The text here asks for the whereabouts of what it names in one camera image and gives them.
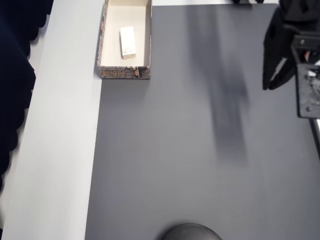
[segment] open box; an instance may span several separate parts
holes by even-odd
[[[150,79],[152,0],[105,0],[97,67],[103,79]],[[132,26],[136,57],[123,59],[120,29]]]

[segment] white block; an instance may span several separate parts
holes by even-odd
[[[133,26],[122,27],[120,29],[121,50],[123,59],[136,57],[135,33]]]

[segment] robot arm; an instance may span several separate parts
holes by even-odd
[[[277,89],[295,75],[299,117],[320,118],[320,1],[279,3],[264,39],[262,87]]]

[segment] gray surface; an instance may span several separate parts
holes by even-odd
[[[294,81],[262,91],[275,5],[154,7],[151,80],[104,80],[86,240],[320,236],[320,162]]]

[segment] black curtain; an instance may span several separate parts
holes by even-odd
[[[0,0],[1,175],[9,166],[9,152],[18,144],[17,129],[24,122],[36,80],[28,62],[30,41],[45,25],[52,4],[53,0]]]

